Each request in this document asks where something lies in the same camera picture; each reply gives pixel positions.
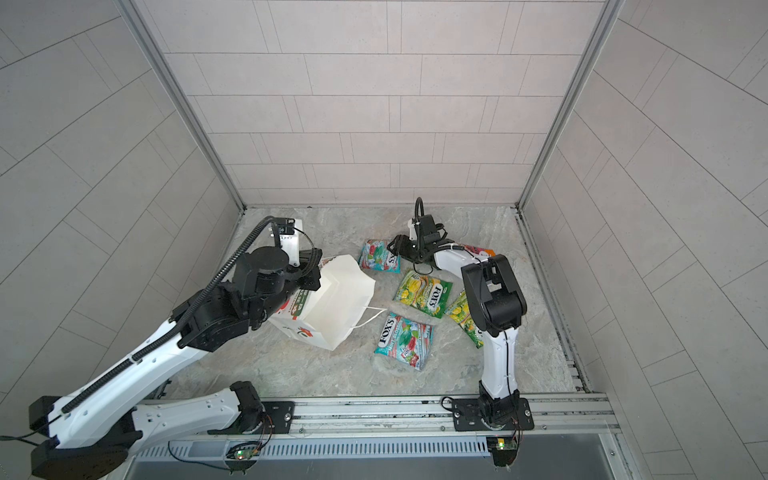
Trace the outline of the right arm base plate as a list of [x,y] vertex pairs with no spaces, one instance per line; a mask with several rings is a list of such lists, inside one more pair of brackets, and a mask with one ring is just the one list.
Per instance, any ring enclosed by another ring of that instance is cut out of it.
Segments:
[[501,400],[456,398],[450,401],[450,410],[458,432],[531,431],[535,428],[529,402],[519,396]]

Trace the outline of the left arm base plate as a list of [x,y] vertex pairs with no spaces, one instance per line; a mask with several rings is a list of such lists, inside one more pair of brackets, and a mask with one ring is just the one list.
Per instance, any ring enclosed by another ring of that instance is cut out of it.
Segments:
[[267,401],[257,409],[240,413],[232,425],[219,430],[207,430],[208,435],[287,434],[293,421],[296,404],[292,401]]

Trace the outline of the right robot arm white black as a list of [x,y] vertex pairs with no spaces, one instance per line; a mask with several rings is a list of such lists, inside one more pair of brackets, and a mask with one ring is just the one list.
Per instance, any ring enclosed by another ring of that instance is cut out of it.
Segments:
[[409,233],[396,236],[388,250],[414,264],[426,263],[459,277],[468,302],[469,317],[482,335],[483,373],[477,410],[492,429],[526,431],[534,428],[527,400],[515,378],[518,329],[527,302],[503,255],[473,252],[447,238],[442,224],[424,212],[421,199],[408,223]]

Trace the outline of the orange Fox's candy bag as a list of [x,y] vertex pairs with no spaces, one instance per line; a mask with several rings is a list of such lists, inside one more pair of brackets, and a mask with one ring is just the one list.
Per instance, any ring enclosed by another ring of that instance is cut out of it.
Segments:
[[496,253],[493,250],[487,249],[487,248],[480,248],[480,247],[471,246],[471,245],[464,245],[464,249],[467,252],[469,252],[470,254],[472,254],[473,256],[475,256],[477,258],[480,258],[480,259],[491,258],[491,257],[496,255]]

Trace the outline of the white floral paper bag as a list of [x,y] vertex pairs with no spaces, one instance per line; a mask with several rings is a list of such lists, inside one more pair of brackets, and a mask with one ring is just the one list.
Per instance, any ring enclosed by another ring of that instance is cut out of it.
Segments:
[[269,318],[291,339],[332,351],[370,309],[375,280],[350,255],[321,261],[320,288],[295,292]]

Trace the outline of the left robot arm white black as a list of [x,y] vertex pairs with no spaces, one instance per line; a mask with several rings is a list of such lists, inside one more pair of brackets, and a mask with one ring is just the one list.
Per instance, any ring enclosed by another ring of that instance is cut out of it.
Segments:
[[319,248],[302,250],[293,265],[278,246],[237,249],[139,348],[80,390],[33,402],[29,426],[46,438],[30,454],[32,475],[99,479],[142,449],[180,436],[271,430],[249,381],[195,399],[145,399],[187,366],[257,330],[297,290],[318,290],[321,257]]

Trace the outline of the large teal Fox's candy bag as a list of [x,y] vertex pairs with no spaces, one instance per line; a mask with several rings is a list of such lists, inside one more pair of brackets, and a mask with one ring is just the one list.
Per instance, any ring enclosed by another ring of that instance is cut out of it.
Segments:
[[374,352],[422,370],[429,356],[432,337],[431,325],[390,312]]

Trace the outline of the small teal Fox's candy bag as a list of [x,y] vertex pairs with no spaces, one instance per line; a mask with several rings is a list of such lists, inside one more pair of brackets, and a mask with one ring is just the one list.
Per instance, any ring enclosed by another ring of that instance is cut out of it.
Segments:
[[400,259],[388,250],[386,240],[367,240],[362,246],[358,263],[362,269],[390,273],[400,272]]

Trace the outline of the green Fox's candy bag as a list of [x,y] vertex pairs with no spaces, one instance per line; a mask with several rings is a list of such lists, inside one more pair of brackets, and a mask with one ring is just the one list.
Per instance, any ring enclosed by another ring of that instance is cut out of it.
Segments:
[[441,318],[448,305],[453,283],[410,270],[393,299],[434,318]]
[[483,347],[482,332],[471,317],[465,291],[462,291],[457,299],[446,309],[446,313],[465,332],[477,349]]

